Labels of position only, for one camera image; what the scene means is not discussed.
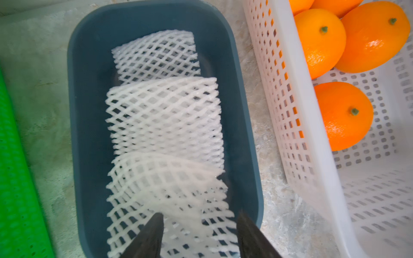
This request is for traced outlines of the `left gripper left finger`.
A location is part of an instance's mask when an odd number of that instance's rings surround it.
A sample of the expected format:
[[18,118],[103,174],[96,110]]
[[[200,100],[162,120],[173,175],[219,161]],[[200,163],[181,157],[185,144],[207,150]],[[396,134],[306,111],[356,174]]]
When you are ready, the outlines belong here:
[[120,258],[160,258],[164,231],[163,214],[155,213]]

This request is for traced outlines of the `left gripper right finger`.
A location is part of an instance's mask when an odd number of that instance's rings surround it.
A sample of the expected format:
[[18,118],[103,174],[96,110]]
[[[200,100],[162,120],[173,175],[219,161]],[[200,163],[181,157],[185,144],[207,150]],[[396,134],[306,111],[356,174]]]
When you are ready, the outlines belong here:
[[237,218],[237,238],[241,258],[282,258],[245,212]]

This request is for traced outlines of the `white foam net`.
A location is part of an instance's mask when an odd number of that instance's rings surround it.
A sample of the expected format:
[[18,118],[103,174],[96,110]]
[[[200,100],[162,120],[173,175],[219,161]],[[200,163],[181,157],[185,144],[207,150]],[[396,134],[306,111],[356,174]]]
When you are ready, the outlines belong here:
[[224,168],[215,77],[169,77],[111,88],[106,122],[115,155],[156,152]]
[[194,34],[165,30],[111,50],[121,85],[173,76],[200,76]]
[[161,257],[239,255],[222,169],[154,152],[125,153],[112,163],[108,257],[120,257],[157,212],[164,223]]

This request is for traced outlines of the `netted orange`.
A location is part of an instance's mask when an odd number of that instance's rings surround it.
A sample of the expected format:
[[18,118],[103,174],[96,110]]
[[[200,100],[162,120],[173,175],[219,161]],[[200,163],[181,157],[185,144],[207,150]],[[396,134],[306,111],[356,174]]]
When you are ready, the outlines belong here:
[[369,98],[345,82],[319,84],[314,90],[331,150],[344,150],[360,142],[373,123]]
[[409,38],[407,15],[399,5],[389,1],[360,5],[341,21],[346,46],[335,68],[344,73],[363,73],[386,63]]
[[329,10],[341,10],[357,7],[363,0],[315,0],[312,8],[321,8]]
[[294,16],[295,25],[312,79],[337,64],[346,45],[342,21],[324,9],[309,9]]

